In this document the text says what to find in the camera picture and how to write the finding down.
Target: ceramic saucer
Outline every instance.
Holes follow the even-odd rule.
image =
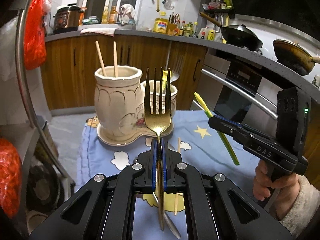
[[[167,130],[164,131],[164,133],[162,134],[162,136],[167,136],[170,133],[173,132],[173,127],[174,124],[173,122],[171,122],[169,128]],[[108,138],[107,135],[104,132],[104,128],[102,127],[101,124],[98,124],[97,127],[97,134],[99,139],[111,146],[124,146],[124,145],[129,145],[130,143],[134,142],[136,139],[138,139],[140,136],[150,136],[150,137],[156,137],[156,134],[154,132],[151,132],[148,128],[139,128],[136,133],[129,139],[123,140],[123,141],[116,141],[113,140],[111,138]]]

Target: person's arm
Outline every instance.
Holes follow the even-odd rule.
[[[253,180],[253,195],[263,201],[265,197],[270,196],[268,187],[280,188],[270,214],[296,237],[316,212],[319,206],[319,191],[310,185],[304,176],[292,173],[272,182],[266,175],[267,172],[266,163],[260,160]]]

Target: gray countertop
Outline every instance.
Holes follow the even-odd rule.
[[[103,27],[103,25],[91,25],[91,28],[95,28],[95,27]],[[95,33],[87,33],[82,35],[95,35]],[[115,35],[144,36],[144,37],[165,39],[169,41],[180,41],[180,42],[192,43],[192,44],[228,52],[230,54],[236,55],[244,59],[245,61],[248,61],[252,65],[263,66],[273,71],[274,73],[277,73],[278,75],[284,77],[286,80],[288,80],[295,86],[304,90],[306,93],[308,93],[311,96],[313,100],[315,100],[318,104],[320,104],[320,90],[317,89],[314,85],[312,85],[309,81],[307,81],[305,78],[295,73],[291,69],[267,57],[254,53],[252,51],[249,51],[240,47],[236,47],[233,45],[229,45],[229,44],[215,42],[215,41],[207,41],[207,40],[202,40],[197,38],[188,38],[188,37],[168,36],[160,33],[152,33],[152,32],[137,31],[137,30],[117,29],[115,31]],[[45,38],[45,41],[49,42],[49,41],[54,41],[54,40],[59,40],[64,38],[76,37],[76,36],[80,36],[80,31],[50,35]]]

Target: yellow star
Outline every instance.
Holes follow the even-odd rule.
[[[197,130],[193,130],[193,131],[194,131],[194,132],[197,132],[197,133],[200,133],[202,139],[203,139],[203,137],[204,137],[205,135],[210,135],[210,136],[211,136],[211,134],[207,132],[207,129],[205,129],[205,128],[200,128],[199,126],[197,126],[197,127],[198,127],[198,129],[197,129]]]

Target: table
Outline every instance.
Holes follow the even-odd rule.
[[[218,172],[223,173],[247,195],[252,196],[254,170],[259,158],[243,150],[242,145],[227,136],[240,163],[235,166],[219,135],[209,127],[208,118],[203,111],[176,111],[173,123],[173,133],[166,138],[175,148],[178,137],[181,138],[183,162],[196,167],[203,174],[213,176]],[[99,140],[97,129],[86,123],[79,149],[76,189],[98,173],[107,177],[119,173],[127,165],[131,165],[139,153],[149,150],[150,145],[150,137],[140,137],[123,147],[106,145]],[[152,198],[146,195],[144,198],[145,200],[136,199],[132,240],[175,240],[176,237],[167,226],[161,231],[158,210],[152,206]],[[179,230],[181,239],[188,239],[185,212],[181,209],[183,207],[176,216],[173,212],[167,213]]]

